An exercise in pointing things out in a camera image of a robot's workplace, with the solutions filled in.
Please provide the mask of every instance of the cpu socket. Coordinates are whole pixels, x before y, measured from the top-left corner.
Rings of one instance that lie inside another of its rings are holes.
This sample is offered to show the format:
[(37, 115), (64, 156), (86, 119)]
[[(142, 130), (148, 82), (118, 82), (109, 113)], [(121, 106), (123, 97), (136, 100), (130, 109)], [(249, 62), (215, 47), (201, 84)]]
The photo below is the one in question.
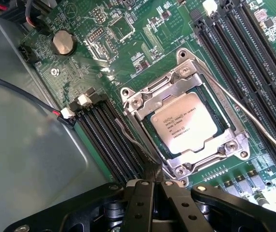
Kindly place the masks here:
[(233, 155), (248, 159), (248, 133), (206, 65), (185, 48), (176, 57), (177, 66), (144, 89), (121, 89), (124, 114), (153, 160), (180, 180)]

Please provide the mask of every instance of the motherboard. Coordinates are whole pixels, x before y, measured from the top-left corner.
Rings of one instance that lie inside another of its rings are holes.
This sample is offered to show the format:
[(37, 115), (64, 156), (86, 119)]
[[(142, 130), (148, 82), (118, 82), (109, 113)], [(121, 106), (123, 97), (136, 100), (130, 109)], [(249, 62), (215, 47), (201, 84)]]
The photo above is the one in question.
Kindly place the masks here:
[(111, 181), (160, 162), (276, 211), (276, 1), (63, 0), (20, 51)]

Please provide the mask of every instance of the white connector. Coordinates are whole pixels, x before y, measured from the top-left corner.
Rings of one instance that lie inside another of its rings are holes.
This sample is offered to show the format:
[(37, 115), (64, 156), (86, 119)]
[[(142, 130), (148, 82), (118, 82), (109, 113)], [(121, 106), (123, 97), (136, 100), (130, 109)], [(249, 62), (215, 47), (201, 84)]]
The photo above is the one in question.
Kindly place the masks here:
[(63, 116), (63, 118), (69, 119), (69, 118), (75, 116), (76, 114), (74, 112), (72, 112), (68, 107), (65, 107), (61, 110), (61, 115)]
[(217, 3), (215, 0), (206, 0), (202, 3), (202, 6), (208, 16), (217, 11)]
[(92, 101), (88, 96), (82, 94), (80, 97), (78, 97), (78, 103), (79, 105), (86, 106), (92, 104)]

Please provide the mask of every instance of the gray metal panel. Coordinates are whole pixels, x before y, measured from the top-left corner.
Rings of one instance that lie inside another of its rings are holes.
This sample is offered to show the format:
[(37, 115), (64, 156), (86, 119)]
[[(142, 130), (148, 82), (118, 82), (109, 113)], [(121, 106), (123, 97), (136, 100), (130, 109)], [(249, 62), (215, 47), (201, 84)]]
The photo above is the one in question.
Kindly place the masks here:
[[(44, 100), (3, 32), (0, 78)], [(74, 133), (69, 135), (49, 112), (0, 87), (0, 231), (105, 182)]]

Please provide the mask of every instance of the green circuit board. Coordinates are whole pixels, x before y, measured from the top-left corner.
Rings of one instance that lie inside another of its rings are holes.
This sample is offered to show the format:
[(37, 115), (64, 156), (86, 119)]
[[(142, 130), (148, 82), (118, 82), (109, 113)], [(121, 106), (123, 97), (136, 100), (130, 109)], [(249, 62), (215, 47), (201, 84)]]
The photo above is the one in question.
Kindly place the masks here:
[[(21, 44), (31, 47), (39, 58), (34, 66), (61, 108), (94, 87), (108, 94), (122, 113), (121, 88), (138, 91), (174, 68), (176, 51), (181, 47), (192, 51), (207, 64), (214, 76), (220, 78), (197, 41), (189, 16), (189, 12), (196, 8), (204, 12), (202, 2), (186, 0), (185, 4), (179, 4), (176, 0), (136, 0), (129, 10), (119, 0), (63, 0), (44, 21), (54, 33), (65, 29), (77, 38), (75, 53), (68, 57), (55, 55), (50, 49), (51, 36), (35, 30)], [(263, 30), (276, 50), (276, 1), (248, 2), (254, 12), (266, 12), (265, 20), (274, 20), (273, 27)], [(102, 46), (107, 49), (104, 53), (98, 52)], [(53, 68), (60, 70), (58, 76), (51, 75)], [(230, 157), (192, 175), (191, 184), (204, 181), (224, 188), (224, 182), (242, 174), (246, 176), (256, 169), (265, 183), (271, 183), (263, 193), (276, 210), (276, 167), (247, 118), (238, 110), (236, 114), (250, 134), (250, 159), (241, 161)], [(90, 148), (90, 141), (78, 126), (76, 131)], [(92, 154), (109, 176), (96, 152)], [(244, 197), (255, 201), (253, 196)]]

